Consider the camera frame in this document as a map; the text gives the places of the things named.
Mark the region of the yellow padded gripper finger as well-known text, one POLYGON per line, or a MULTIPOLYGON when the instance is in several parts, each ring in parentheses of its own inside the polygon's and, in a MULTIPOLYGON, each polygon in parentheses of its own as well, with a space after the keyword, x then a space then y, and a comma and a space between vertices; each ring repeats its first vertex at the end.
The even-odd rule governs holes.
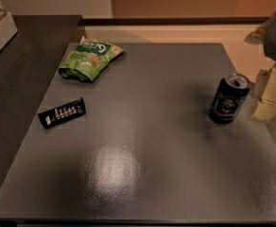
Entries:
POLYGON ((262 23, 256 29, 254 29, 251 33, 249 33, 244 42, 248 44, 261 44, 264 40, 264 35, 267 30, 267 22, 262 23))
POLYGON ((268 71, 259 71, 253 94, 255 104, 252 117, 270 121, 276 115, 276 63, 268 71))

